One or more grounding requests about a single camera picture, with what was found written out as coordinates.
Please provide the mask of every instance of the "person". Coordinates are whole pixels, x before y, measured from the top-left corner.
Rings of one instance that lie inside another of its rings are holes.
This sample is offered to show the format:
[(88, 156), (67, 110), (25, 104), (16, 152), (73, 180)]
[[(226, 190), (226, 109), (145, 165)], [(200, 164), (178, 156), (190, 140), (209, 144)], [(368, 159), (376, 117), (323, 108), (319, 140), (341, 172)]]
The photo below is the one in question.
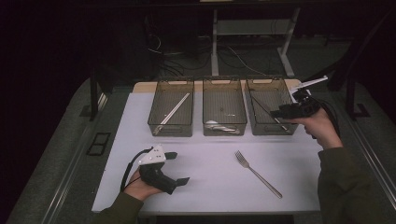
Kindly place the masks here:
[[(353, 162), (324, 109), (309, 118), (290, 119), (304, 125), (323, 150), (318, 153), (321, 171), (318, 198), (323, 223), (384, 223), (371, 196), (371, 179)], [(134, 172), (130, 184), (115, 202), (99, 213), (92, 224), (134, 223), (143, 201), (159, 189), (147, 185)]]

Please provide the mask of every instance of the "forearm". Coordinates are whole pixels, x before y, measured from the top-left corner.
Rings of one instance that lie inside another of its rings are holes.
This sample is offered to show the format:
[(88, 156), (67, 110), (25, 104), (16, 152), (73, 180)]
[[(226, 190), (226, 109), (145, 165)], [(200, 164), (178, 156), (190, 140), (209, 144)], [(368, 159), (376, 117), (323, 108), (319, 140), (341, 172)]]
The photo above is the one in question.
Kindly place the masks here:
[(318, 196), (324, 223), (381, 223), (371, 197), (371, 179), (352, 161), (346, 148), (319, 152)]
[(110, 207), (100, 212), (94, 218), (92, 224), (134, 223), (142, 206), (143, 202), (121, 192)]

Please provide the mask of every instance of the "white tabletop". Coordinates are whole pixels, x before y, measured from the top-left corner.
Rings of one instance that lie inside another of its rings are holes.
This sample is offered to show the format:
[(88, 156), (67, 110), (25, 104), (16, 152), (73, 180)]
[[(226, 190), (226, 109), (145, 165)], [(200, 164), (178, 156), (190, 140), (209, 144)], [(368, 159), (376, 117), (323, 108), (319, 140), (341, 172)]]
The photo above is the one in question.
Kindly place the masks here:
[[(139, 151), (158, 144), (165, 152), (178, 154), (165, 163), (164, 174), (175, 180), (190, 177), (190, 181), (172, 195), (151, 196), (141, 215), (294, 214), (319, 210), (321, 147), (303, 126), (294, 135), (254, 136), (248, 122), (243, 136), (204, 136), (202, 93), (197, 91), (192, 137), (154, 137), (148, 126), (153, 97), (153, 92), (130, 94), (92, 211), (99, 212), (114, 202), (128, 162)], [(282, 199), (238, 163), (234, 155), (237, 150), (283, 195)]]

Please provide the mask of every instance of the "silver fork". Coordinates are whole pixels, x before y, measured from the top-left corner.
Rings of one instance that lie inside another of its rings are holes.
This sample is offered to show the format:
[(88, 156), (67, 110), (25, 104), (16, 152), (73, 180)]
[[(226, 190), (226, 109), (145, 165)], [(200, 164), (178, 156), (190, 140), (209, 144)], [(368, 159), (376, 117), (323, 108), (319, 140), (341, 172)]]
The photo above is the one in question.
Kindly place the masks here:
[(266, 181), (262, 176), (259, 175), (255, 170), (253, 170), (250, 165), (248, 164), (248, 161), (245, 159), (245, 157), (242, 155), (242, 153), (238, 150), (235, 152), (235, 156), (238, 159), (239, 163), (245, 168), (248, 168), (255, 176), (257, 176), (262, 183), (264, 183), (265, 186), (268, 187), (278, 198), (282, 198), (282, 194), (279, 193), (268, 181)]

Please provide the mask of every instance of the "hand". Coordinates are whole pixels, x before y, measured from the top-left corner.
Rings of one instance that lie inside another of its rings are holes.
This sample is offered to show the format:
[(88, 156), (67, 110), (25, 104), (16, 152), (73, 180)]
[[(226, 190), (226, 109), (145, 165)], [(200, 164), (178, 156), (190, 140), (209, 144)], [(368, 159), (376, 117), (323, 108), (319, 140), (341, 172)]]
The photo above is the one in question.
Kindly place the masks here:
[(149, 196), (161, 193), (160, 189), (156, 189), (148, 184), (146, 184), (139, 174), (139, 169), (137, 169), (129, 180), (128, 186), (125, 188), (124, 193), (131, 195), (132, 197), (145, 201)]
[(288, 119), (287, 122), (303, 124), (306, 133), (315, 136), (323, 149), (343, 147), (329, 116), (322, 108), (309, 118)]

